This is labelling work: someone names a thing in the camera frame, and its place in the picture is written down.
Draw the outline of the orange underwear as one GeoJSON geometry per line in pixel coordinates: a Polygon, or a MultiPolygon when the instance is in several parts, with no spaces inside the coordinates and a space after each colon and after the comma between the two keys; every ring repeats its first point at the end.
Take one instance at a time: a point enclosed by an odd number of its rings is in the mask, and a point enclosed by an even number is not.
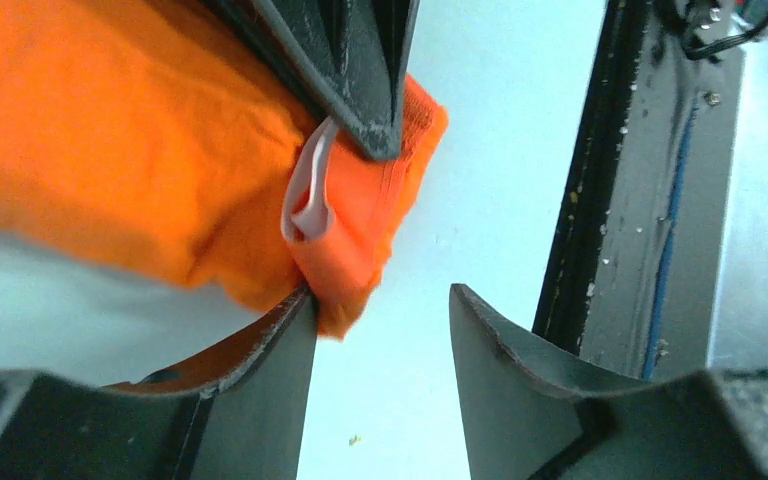
{"type": "Polygon", "coordinates": [[[0,1],[0,232],[253,310],[308,284],[341,339],[448,125],[405,101],[375,164],[195,1],[0,1]]]}

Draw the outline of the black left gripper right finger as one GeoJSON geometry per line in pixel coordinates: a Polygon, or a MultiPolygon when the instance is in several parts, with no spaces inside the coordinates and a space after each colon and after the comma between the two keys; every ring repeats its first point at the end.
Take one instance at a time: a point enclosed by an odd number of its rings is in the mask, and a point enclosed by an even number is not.
{"type": "Polygon", "coordinates": [[[768,479],[768,370],[647,382],[586,362],[450,290],[475,479],[768,479]]]}

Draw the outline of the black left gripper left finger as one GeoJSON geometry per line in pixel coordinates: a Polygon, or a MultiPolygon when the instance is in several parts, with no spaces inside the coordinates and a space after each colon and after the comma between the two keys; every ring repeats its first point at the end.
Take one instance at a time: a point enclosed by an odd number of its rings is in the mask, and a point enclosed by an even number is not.
{"type": "Polygon", "coordinates": [[[145,379],[0,370],[0,479],[293,479],[316,346],[305,287],[145,379]]]}

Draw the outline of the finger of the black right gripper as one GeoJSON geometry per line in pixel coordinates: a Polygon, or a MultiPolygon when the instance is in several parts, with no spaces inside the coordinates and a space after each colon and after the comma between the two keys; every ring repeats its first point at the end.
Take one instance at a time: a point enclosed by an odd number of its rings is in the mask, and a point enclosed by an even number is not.
{"type": "Polygon", "coordinates": [[[218,0],[206,7],[367,159],[400,156],[414,0],[218,0]]]}

